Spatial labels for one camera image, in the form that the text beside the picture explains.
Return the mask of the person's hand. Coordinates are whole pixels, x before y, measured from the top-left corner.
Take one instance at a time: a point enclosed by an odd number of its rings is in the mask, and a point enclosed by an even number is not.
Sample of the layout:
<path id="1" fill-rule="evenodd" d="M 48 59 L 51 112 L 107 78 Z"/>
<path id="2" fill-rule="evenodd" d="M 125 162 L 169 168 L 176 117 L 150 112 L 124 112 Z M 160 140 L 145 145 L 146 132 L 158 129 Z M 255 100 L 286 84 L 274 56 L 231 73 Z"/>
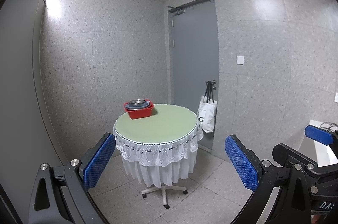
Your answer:
<path id="1" fill-rule="evenodd" d="M 325 215 L 313 215 L 311 224 L 323 224 L 323 221 L 325 220 Z"/>

